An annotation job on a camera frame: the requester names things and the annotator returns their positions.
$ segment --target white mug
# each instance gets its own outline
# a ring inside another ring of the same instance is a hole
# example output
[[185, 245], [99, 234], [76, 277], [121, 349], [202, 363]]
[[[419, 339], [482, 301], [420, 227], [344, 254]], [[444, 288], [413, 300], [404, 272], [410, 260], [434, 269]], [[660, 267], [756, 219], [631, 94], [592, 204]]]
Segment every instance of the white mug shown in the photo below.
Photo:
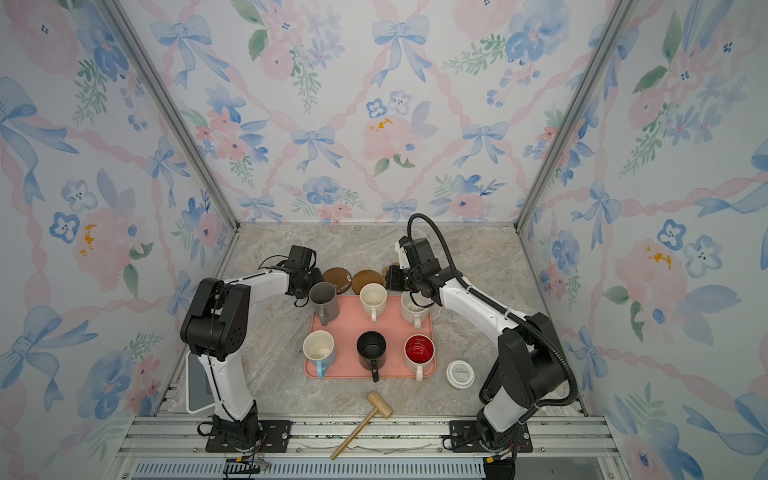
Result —
[[424, 370], [435, 361], [434, 342], [428, 336], [417, 333], [406, 340], [402, 353], [402, 361], [408, 370], [416, 374], [416, 382], [421, 382], [424, 379]]
[[302, 345], [304, 356], [317, 367], [317, 378], [326, 375], [328, 367], [336, 360], [336, 342], [333, 336], [325, 330], [316, 330], [304, 339]]
[[378, 283], [369, 283], [360, 290], [360, 302], [365, 313], [371, 316], [371, 321], [381, 316], [386, 309], [386, 288]]
[[400, 297], [400, 315], [408, 322], [413, 323], [413, 328], [422, 329], [422, 322], [429, 315], [429, 308], [419, 305], [429, 305], [432, 301], [422, 296], [421, 293], [404, 292]]

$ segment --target gray mug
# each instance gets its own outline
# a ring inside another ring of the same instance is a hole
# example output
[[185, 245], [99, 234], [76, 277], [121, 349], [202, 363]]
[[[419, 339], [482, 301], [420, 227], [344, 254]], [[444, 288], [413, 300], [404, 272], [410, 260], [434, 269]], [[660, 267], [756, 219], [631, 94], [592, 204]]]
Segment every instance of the gray mug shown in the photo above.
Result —
[[341, 311], [339, 299], [336, 298], [336, 288], [328, 282], [316, 283], [310, 289], [310, 305], [323, 326], [328, 326], [328, 322], [338, 317]]

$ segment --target metal corner post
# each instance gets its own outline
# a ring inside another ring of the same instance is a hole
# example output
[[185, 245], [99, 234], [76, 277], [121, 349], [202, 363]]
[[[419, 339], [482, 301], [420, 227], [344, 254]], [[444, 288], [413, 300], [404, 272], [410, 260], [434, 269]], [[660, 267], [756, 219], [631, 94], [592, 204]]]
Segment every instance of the metal corner post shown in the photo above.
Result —
[[605, 30], [600, 44], [587, 65], [587, 69], [584, 70], [584, 79], [581, 81], [574, 97], [571, 99], [571, 103], [568, 105], [568, 109], [565, 111], [563, 124], [552, 142], [552, 147], [549, 149], [547, 158], [541, 164], [541, 169], [534, 179], [533, 186], [525, 201], [525, 205], [520, 210], [518, 219], [515, 221], [515, 229], [518, 233], [523, 231], [525, 225], [530, 221], [531, 217], [533, 217], [536, 205], [538, 204], [541, 195], [544, 193], [544, 189], [547, 187], [547, 181], [557, 167], [558, 160], [564, 153], [568, 138], [576, 129], [578, 121], [589, 103], [598, 80], [605, 71], [607, 63], [611, 60], [611, 56], [615, 52], [618, 42], [621, 40], [621, 36], [624, 33], [624, 27], [629, 22], [636, 3], [635, 0], [617, 0], [616, 8], [614, 8], [611, 17], [605, 24]]
[[128, 57], [135, 63], [147, 89], [157, 102], [157, 106], [168, 122], [171, 131], [176, 135], [184, 153], [189, 158], [192, 168], [200, 176], [203, 186], [208, 190], [211, 200], [216, 204], [230, 228], [236, 230], [239, 226], [237, 216], [227, 202], [218, 182], [214, 179], [213, 172], [197, 150], [197, 144], [195, 144], [192, 134], [187, 129], [179, 109], [160, 79], [160, 74], [144, 49], [144, 45], [137, 36], [120, 0], [98, 0], [96, 4], [115, 36], [125, 48]]

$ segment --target mug with blue handle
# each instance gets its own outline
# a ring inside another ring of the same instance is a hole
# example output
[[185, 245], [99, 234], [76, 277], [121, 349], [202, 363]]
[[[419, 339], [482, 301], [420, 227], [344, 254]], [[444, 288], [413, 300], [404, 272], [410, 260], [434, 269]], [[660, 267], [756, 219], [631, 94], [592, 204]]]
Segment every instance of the mug with blue handle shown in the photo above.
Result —
[[325, 330], [310, 333], [304, 339], [304, 356], [317, 368], [317, 378], [326, 375], [328, 368], [336, 360], [336, 342], [333, 335]]

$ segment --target black mug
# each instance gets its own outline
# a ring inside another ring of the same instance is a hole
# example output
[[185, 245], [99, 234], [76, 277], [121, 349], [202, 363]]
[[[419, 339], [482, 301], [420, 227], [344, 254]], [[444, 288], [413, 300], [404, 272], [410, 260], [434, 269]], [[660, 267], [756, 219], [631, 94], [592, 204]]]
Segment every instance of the black mug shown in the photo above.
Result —
[[379, 369], [386, 361], [386, 340], [379, 332], [365, 332], [357, 339], [360, 365], [371, 371], [373, 381], [379, 381]]

